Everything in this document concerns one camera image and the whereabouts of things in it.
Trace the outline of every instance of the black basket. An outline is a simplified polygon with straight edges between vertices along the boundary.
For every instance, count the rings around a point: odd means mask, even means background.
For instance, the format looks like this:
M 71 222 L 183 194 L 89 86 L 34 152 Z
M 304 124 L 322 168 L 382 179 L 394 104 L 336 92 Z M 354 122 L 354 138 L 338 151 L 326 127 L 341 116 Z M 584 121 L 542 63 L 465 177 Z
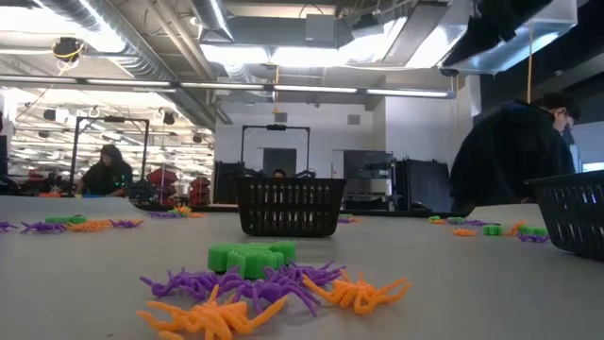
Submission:
M 529 183 L 554 246 L 604 260 L 604 171 Z
M 344 179 L 234 178 L 242 229 L 253 236 L 325 237 L 338 226 Z

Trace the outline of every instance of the person with dark hair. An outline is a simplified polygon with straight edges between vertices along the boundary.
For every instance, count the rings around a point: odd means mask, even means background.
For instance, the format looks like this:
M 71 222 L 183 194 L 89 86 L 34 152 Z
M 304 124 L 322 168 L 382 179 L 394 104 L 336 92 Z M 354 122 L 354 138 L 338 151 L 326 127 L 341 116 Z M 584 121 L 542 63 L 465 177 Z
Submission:
M 527 180 L 573 174 L 572 155 L 561 134 L 579 118 L 572 97 L 548 93 L 532 105 L 511 102 L 480 121 L 451 169 L 451 210 L 530 202 Z
M 122 158 L 115 145 L 101 148 L 101 160 L 84 174 L 75 192 L 82 194 L 86 188 L 91 195 L 124 196 L 126 186 L 132 184 L 132 167 Z
M 273 171 L 273 178 L 285 179 L 286 177 L 287 177 L 287 174 L 285 173 L 285 170 L 283 170 L 283 169 L 276 169 L 275 171 Z

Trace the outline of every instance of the doorway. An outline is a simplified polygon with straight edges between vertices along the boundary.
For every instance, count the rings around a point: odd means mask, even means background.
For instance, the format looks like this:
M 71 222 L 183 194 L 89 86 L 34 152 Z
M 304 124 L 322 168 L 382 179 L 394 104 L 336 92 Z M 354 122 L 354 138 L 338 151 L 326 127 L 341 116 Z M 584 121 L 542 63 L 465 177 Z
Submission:
M 273 171 L 281 169 L 287 177 L 295 175 L 295 161 L 297 153 L 295 149 L 287 148 L 265 148 L 262 170 L 266 176 L 272 176 Z

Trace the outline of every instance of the hair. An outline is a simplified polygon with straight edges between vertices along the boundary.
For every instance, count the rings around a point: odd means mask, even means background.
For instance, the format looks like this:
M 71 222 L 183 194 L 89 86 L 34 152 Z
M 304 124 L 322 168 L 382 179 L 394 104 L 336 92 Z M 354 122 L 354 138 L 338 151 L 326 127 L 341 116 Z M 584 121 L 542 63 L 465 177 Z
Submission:
M 577 122 L 581 117 L 581 109 L 575 99 L 566 93 L 546 93 L 543 98 L 535 101 L 535 106 L 548 110 L 565 108 L 569 116 Z
M 283 170 L 283 169 L 276 169 L 275 171 L 273 171 L 273 176 L 275 174 L 281 174 L 281 175 L 283 175 L 283 177 L 287 177 L 287 174 L 285 173 L 285 170 Z
M 130 165 L 124 161 L 122 152 L 117 146 L 113 144 L 105 144 L 101 148 L 101 155 L 107 155 L 111 157 L 111 170 L 122 170 L 124 167 L 128 168 Z

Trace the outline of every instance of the white table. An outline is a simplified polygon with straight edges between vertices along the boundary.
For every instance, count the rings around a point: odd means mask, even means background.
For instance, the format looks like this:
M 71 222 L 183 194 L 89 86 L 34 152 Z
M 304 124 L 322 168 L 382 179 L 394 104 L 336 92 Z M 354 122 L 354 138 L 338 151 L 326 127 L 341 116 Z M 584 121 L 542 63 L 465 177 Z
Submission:
M 144 212 L 119 198 L 0 197 L 2 221 L 77 213 L 106 219 L 143 218 Z M 536 206 L 479 209 L 471 217 L 543 225 Z M 147 219 L 140 229 L 91 234 L 0 234 L 1 338 L 156 339 L 135 315 L 152 298 L 140 275 L 166 281 L 166 269 L 205 269 L 214 243 L 270 240 L 243 234 L 234 213 Z M 366 317 L 325 302 L 313 318 L 291 297 L 249 339 L 568 340 L 604 333 L 604 265 L 551 244 L 461 238 L 424 219 L 385 217 L 363 217 L 330 238 L 296 242 L 303 264 L 335 260 L 351 276 L 363 271 L 374 285 L 405 276 L 413 287 L 395 306 L 379 306 Z M 193 306 L 186 296 L 164 301 Z

